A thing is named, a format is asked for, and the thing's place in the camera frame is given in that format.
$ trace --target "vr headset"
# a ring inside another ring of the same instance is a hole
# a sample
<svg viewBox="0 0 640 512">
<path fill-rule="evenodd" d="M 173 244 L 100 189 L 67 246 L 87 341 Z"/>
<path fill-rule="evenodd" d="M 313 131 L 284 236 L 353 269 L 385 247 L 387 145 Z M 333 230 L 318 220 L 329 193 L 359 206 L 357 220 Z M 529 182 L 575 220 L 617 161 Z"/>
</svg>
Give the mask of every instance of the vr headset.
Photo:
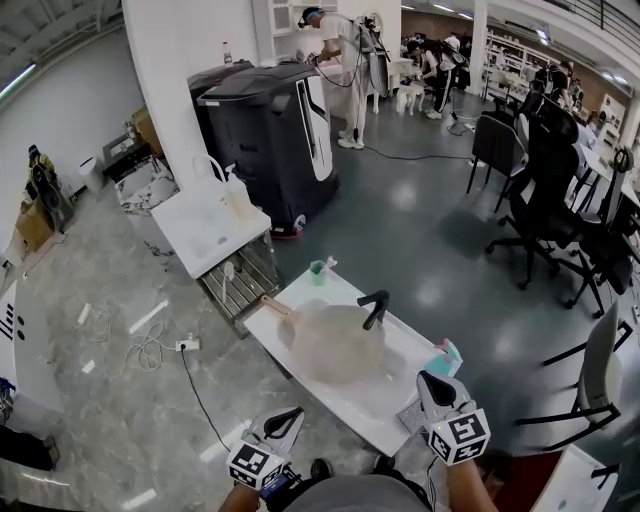
<svg viewBox="0 0 640 512">
<path fill-rule="evenodd" d="M 324 14 L 324 10 L 318 8 L 314 8 L 311 11 L 307 12 L 305 10 L 305 12 L 302 13 L 302 16 L 300 16 L 300 21 L 298 21 L 298 26 L 300 28 L 305 28 L 309 26 L 309 20 L 311 18 L 313 18 L 314 16 L 317 16 L 318 14 Z"/>
</svg>

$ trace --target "chair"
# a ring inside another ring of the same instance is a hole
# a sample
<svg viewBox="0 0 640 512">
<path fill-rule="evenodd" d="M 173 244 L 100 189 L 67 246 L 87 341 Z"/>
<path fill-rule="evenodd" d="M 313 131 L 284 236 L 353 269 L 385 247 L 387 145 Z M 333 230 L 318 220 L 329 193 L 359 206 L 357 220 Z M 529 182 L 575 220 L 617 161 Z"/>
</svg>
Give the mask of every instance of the chair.
<svg viewBox="0 0 640 512">
<path fill-rule="evenodd" d="M 524 102 L 518 110 L 518 116 L 523 114 L 527 119 L 533 114 L 538 113 L 542 102 L 544 101 L 544 84 L 541 80 L 532 80 L 529 83 L 529 92 L 527 93 Z"/>
<path fill-rule="evenodd" d="M 494 240 L 485 249 L 491 254 L 496 245 L 525 248 L 527 279 L 518 284 L 521 290 L 531 282 L 536 253 L 551 265 L 553 275 L 559 272 L 558 263 L 540 242 L 553 241 L 565 248 L 577 234 L 575 215 L 564 202 L 578 166 L 578 155 L 572 146 L 577 139 L 575 121 L 557 105 L 545 102 L 540 112 L 531 116 L 529 132 L 529 159 L 510 192 L 513 217 L 503 217 L 499 223 L 509 223 L 520 237 Z M 525 189 L 530 188 L 533 192 L 527 200 Z"/>
<path fill-rule="evenodd" d="M 498 199 L 498 203 L 496 204 L 496 209 L 494 210 L 494 212 L 497 212 L 500 209 L 502 200 L 506 196 L 511 180 L 513 180 L 524 169 L 524 165 L 521 165 L 522 159 L 525 155 L 524 147 L 518 139 L 516 132 L 513 131 L 513 128 L 498 121 L 497 119 L 483 115 L 480 116 L 480 119 L 478 119 L 478 123 L 476 124 L 472 153 L 476 159 L 473 162 L 471 178 L 469 179 L 469 185 L 467 186 L 467 194 L 471 190 L 471 185 L 473 184 L 478 160 L 482 160 L 489 166 L 487 169 L 485 185 L 489 183 L 491 169 L 494 167 L 498 172 L 507 177 L 502 193 L 500 194 L 500 198 Z"/>
<path fill-rule="evenodd" d="M 640 263 L 640 253 L 629 238 L 640 229 L 640 221 L 634 215 L 635 205 L 620 193 L 625 173 L 633 167 L 633 155 L 630 150 L 621 150 L 621 152 L 618 154 L 624 153 L 624 161 L 614 164 L 614 181 L 602 202 L 600 211 L 598 214 L 585 213 L 579 216 L 581 222 L 578 229 L 582 233 L 582 239 L 580 248 L 573 251 L 571 255 L 579 256 L 581 265 L 564 259 L 557 260 L 558 264 L 583 278 L 578 293 L 572 300 L 565 302 L 565 307 L 572 309 L 589 286 L 598 303 L 598 311 L 594 313 L 595 318 L 604 315 L 604 306 L 596 286 L 596 276 L 600 275 L 598 284 L 607 281 L 618 295 L 622 295 L 627 291 L 633 275 L 631 258 Z"/>
<path fill-rule="evenodd" d="M 520 139 L 525 153 L 529 153 L 529 119 L 527 119 L 527 116 L 524 114 L 518 115 L 516 128 L 518 129 L 518 139 Z"/>
<path fill-rule="evenodd" d="M 618 331 L 623 334 L 616 342 Z M 633 330 L 624 321 L 618 321 L 618 303 L 596 324 L 586 343 L 542 363 L 550 366 L 584 350 L 584 363 L 580 379 L 572 387 L 578 389 L 576 401 L 570 413 L 526 418 L 516 421 L 516 425 L 534 425 L 553 423 L 575 418 L 587 418 L 589 427 L 582 432 L 565 439 L 542 451 L 550 452 L 582 439 L 591 432 L 605 428 L 620 416 L 616 403 L 622 390 L 622 364 L 616 351 L 631 336 Z"/>
</svg>

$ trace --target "power strip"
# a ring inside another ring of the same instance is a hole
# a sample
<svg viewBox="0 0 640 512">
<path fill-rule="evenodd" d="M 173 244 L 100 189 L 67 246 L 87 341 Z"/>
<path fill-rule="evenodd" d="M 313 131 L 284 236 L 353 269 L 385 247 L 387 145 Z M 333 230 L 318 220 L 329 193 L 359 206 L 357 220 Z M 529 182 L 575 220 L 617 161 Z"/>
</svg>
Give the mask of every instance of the power strip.
<svg viewBox="0 0 640 512">
<path fill-rule="evenodd" d="M 176 352 L 189 352 L 191 350 L 200 350 L 202 348 L 202 344 L 200 343 L 199 338 L 194 338 L 193 334 L 189 334 L 188 340 L 176 341 Z"/>
</svg>

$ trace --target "white workbench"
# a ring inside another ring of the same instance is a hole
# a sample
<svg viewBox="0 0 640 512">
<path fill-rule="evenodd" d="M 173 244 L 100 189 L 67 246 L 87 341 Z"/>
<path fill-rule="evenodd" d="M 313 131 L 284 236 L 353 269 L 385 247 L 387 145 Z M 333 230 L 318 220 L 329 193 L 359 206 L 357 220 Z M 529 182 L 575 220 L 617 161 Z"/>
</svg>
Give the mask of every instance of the white workbench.
<svg viewBox="0 0 640 512">
<path fill-rule="evenodd" d="M 238 218 L 223 195 L 222 183 L 207 176 L 151 211 L 194 279 L 271 229 L 271 219 L 257 208 L 251 218 Z"/>
<path fill-rule="evenodd" d="M 302 274 L 276 299 L 292 309 L 312 300 L 357 305 L 364 296 L 335 272 L 327 271 L 323 286 L 315 286 L 309 271 Z M 384 317 L 387 351 L 376 375 L 348 386 L 331 386 L 306 377 L 296 365 L 284 336 L 284 324 L 268 307 L 262 307 L 244 324 L 265 349 L 311 394 L 382 453 L 393 456 L 409 439 L 396 414 L 418 398 L 416 376 L 442 352 L 387 312 Z"/>
<path fill-rule="evenodd" d="M 600 156 L 595 151 L 589 149 L 588 147 L 582 144 L 580 144 L 580 149 L 584 154 L 585 161 L 587 162 L 587 165 L 589 166 L 589 168 L 599 176 L 602 176 L 609 183 L 611 183 L 613 181 L 613 169 L 607 164 L 605 164 L 604 162 L 602 162 L 602 160 L 600 159 Z M 626 197 L 628 197 L 631 201 L 633 201 L 633 204 L 635 204 L 638 208 L 640 208 L 640 200 L 638 200 L 638 196 L 635 190 L 633 190 L 633 186 L 626 179 L 622 184 L 622 193 Z"/>
<path fill-rule="evenodd" d="M 569 445 L 531 512 L 602 512 L 618 481 L 618 475 L 613 474 L 598 489 L 604 477 L 592 479 L 591 473 L 603 468 L 593 457 Z"/>
<path fill-rule="evenodd" d="M 46 437 L 63 412 L 50 354 L 44 307 L 19 280 L 0 298 L 0 377 L 16 387 L 13 430 Z"/>
</svg>

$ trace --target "plastic bottle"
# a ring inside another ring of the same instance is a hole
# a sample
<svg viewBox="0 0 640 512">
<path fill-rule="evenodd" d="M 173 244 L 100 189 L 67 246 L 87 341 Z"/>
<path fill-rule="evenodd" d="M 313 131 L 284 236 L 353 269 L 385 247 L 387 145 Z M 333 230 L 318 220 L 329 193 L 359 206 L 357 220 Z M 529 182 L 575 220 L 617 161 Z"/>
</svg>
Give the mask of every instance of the plastic bottle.
<svg viewBox="0 0 640 512">
<path fill-rule="evenodd" d="M 231 56 L 231 50 L 229 49 L 229 43 L 227 41 L 222 43 L 222 54 L 224 55 L 224 65 L 231 66 L 233 64 L 233 57 Z"/>
<path fill-rule="evenodd" d="M 231 173 L 227 183 L 227 202 L 241 219 L 248 219 L 255 213 L 255 208 L 249 199 L 247 186 Z"/>
</svg>

